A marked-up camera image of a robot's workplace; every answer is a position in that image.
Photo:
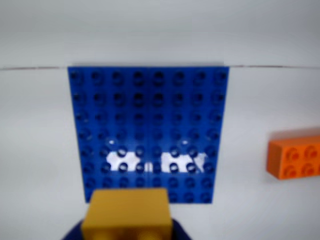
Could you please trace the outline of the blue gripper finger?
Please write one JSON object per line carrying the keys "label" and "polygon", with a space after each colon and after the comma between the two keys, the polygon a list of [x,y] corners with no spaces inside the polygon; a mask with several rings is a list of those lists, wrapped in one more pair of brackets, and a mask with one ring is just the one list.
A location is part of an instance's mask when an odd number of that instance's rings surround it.
{"label": "blue gripper finger", "polygon": [[61,240],[84,240],[82,233],[83,220],[77,222],[65,235]]}
{"label": "blue gripper finger", "polygon": [[171,240],[192,240],[182,225],[174,218],[172,219]]}

